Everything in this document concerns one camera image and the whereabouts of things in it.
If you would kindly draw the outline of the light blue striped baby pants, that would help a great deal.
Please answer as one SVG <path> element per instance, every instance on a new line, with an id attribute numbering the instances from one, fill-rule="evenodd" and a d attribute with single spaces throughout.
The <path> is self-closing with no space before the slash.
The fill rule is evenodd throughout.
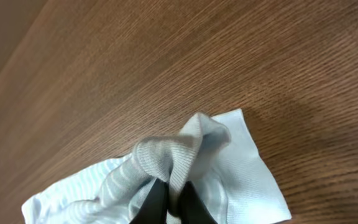
<path id="1" fill-rule="evenodd" d="M 291 213 L 240 109 L 194 114 L 174 136 L 147 137 L 123 157 L 59 180 L 22 205 L 26 223 L 129 223 L 154 182 L 176 203 L 191 182 L 218 223 L 277 223 Z"/>

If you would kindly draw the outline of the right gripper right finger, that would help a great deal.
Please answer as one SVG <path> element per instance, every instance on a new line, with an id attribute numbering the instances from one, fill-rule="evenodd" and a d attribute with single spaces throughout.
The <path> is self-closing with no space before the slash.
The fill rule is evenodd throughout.
<path id="1" fill-rule="evenodd" d="M 182 224 L 217 224 L 190 181 L 181 191 L 177 208 Z"/>

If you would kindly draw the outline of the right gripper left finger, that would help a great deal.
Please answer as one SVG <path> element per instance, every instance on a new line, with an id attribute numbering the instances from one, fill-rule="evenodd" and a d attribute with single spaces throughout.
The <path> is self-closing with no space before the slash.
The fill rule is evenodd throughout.
<path id="1" fill-rule="evenodd" d="M 168 185 L 156 179 L 138 214 L 130 224 L 166 224 Z"/>

